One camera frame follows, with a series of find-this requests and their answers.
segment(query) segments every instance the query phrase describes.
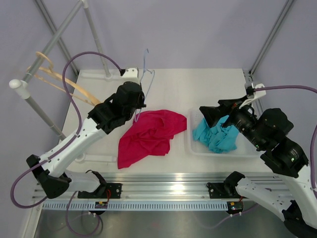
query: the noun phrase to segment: pink towel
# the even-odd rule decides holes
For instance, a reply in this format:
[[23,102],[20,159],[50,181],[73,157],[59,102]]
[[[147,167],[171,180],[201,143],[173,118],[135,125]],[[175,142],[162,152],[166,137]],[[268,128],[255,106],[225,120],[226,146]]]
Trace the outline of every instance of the pink towel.
[[148,155],[166,155],[169,140],[186,127],[186,118],[169,110],[141,113],[119,141],[118,169],[127,168]]

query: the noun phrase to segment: clear plastic container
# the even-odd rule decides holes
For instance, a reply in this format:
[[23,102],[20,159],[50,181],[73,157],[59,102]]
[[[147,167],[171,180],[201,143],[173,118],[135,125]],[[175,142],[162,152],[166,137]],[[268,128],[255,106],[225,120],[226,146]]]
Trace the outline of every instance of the clear plastic container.
[[199,125],[204,118],[199,109],[190,109],[187,116],[187,143],[189,152],[199,156],[210,157],[239,157],[239,158],[259,158],[261,153],[256,151],[255,147],[241,134],[239,133],[236,139],[237,149],[228,153],[214,153],[208,150],[208,147],[199,141],[193,140],[193,130]]

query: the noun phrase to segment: metal frame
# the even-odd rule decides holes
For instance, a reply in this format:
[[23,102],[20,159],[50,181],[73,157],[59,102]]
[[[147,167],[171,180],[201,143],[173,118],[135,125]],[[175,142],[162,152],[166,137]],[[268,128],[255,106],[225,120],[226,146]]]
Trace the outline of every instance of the metal frame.
[[[56,27],[55,23],[53,22],[53,19],[50,15],[49,11],[47,10],[45,3],[42,0],[33,0],[33,1],[34,1],[34,4],[38,7],[39,12],[43,16],[49,30],[52,33],[52,35],[55,34],[57,31],[57,27]],[[64,58],[66,59],[66,61],[69,61],[71,56],[70,56],[70,53],[69,53],[69,51],[68,51],[68,49],[67,49],[67,47],[66,47],[66,45],[61,37],[58,40],[57,45],[58,45],[60,51],[62,52]],[[78,77],[79,68],[77,67],[75,62],[70,63],[70,66],[71,66],[75,76]]]
[[264,59],[266,53],[268,52],[270,46],[272,45],[277,33],[279,32],[279,30],[281,29],[282,24],[285,22],[286,16],[288,15],[288,13],[290,12],[292,6],[294,5],[294,3],[296,2],[296,0],[287,0],[281,13],[279,14],[276,22],[274,23],[268,37],[265,40],[264,45],[262,46],[256,60],[254,61],[251,69],[250,69],[250,76],[253,77],[255,71],[257,70],[257,68],[259,67],[260,63],[262,62],[262,60]]
[[[50,31],[53,33],[52,38],[50,39],[50,41],[46,44],[46,46],[44,47],[44,49],[42,50],[42,53],[44,55],[48,55],[50,53],[50,51],[52,50],[52,48],[58,44],[59,47],[61,48],[65,58],[67,60],[70,59],[70,54],[65,46],[65,44],[63,43],[62,39],[61,39],[61,35],[63,34],[63,32],[66,30],[67,26],[69,25],[69,23],[72,21],[72,19],[74,18],[74,16],[76,15],[76,13],[79,11],[79,9],[83,6],[84,10],[85,10],[85,14],[89,23],[89,26],[91,27],[91,31],[93,34],[93,37],[95,39],[95,43],[98,49],[98,52],[102,53],[103,49],[101,47],[101,44],[99,42],[98,39],[98,35],[97,35],[97,31],[95,29],[93,20],[91,18],[91,14],[88,8],[88,3],[87,0],[79,0],[76,5],[74,6],[74,8],[71,10],[71,12],[69,13],[69,15],[65,18],[65,20],[62,22],[62,24],[60,25],[60,27],[58,29],[56,29],[52,18],[49,14],[49,12],[46,9],[46,6],[44,5],[44,3],[42,2],[42,0],[35,0],[35,3],[37,5],[37,7],[39,8],[40,12],[42,13],[44,19],[46,20]],[[41,66],[41,64],[43,63],[44,59],[42,57],[37,57],[36,60],[33,62],[33,64],[31,65],[31,67],[29,68],[28,72],[24,75],[24,77],[22,78],[23,81],[25,82],[29,82],[32,77],[34,76],[34,74],[37,72],[37,70],[39,69],[39,67]],[[111,74],[109,73],[109,69],[107,66],[106,61],[102,58],[102,63],[106,72],[106,77],[111,77]],[[78,70],[75,64],[72,65],[73,71],[75,74],[78,75]],[[25,99],[25,101],[31,106],[31,108],[42,118],[42,120],[52,129],[52,131],[58,135],[58,137],[60,138],[60,140],[63,140],[66,138],[66,136],[62,133],[62,131],[57,127],[57,125],[49,118],[49,116],[47,116],[47,114],[43,111],[43,109],[37,104],[37,102],[32,98],[29,97],[27,99]]]

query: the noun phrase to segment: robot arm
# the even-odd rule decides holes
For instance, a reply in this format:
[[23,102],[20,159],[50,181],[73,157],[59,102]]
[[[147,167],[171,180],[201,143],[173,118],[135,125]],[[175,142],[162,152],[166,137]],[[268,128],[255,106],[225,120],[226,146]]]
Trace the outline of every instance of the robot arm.
[[247,96],[243,98],[219,100],[220,106],[200,107],[200,111],[209,127],[229,115],[222,126],[234,125],[258,151],[265,151],[261,159],[284,181],[295,200],[281,199],[238,172],[226,178],[224,189],[229,195],[238,193],[273,212],[298,238],[317,237],[317,200],[310,181],[308,159],[303,149],[286,137],[294,125],[281,109],[265,110],[257,119],[254,110],[248,106],[265,95],[265,91],[253,90],[257,87],[263,85],[248,87]]
[[[81,130],[70,134],[60,144],[37,157],[31,155],[27,159],[29,167],[40,162],[48,162],[34,169],[32,172],[42,186],[48,198],[56,198],[65,191],[81,191],[78,196],[100,198],[106,190],[106,181],[98,172],[75,173],[67,167],[97,140],[103,138],[115,128],[130,120],[136,109],[145,107],[144,93],[138,80],[138,69],[126,69],[122,78],[125,82],[118,87],[103,103],[96,105],[83,120]],[[52,157],[65,146],[74,136],[76,138],[67,149]]]

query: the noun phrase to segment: white table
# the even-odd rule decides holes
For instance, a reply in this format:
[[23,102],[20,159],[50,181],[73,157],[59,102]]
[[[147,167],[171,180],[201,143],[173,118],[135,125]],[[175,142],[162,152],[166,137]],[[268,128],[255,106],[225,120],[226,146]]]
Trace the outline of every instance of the white table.
[[[94,94],[100,101],[105,100],[122,82],[107,82],[102,79],[102,70],[82,70],[77,84]],[[152,76],[146,73],[142,86],[147,91]],[[156,69],[156,76],[146,99],[145,110],[168,109],[187,116],[190,108],[199,106],[217,106],[219,99],[240,98],[245,95],[245,78],[242,69]],[[75,99],[82,118],[93,108]],[[129,168],[118,170],[116,163],[103,161],[109,156],[117,156],[120,137],[131,126],[115,129],[111,134],[93,144],[88,150],[86,159],[99,155],[100,162],[73,162],[68,169],[85,172],[87,169],[100,173],[121,174],[175,174],[175,173],[217,173],[229,174],[232,171],[242,173],[267,173],[271,170],[260,158],[227,158],[198,157],[186,149],[186,132],[175,136],[170,142],[171,150],[166,156],[147,156]],[[74,107],[70,105],[63,133],[69,135],[78,126]]]

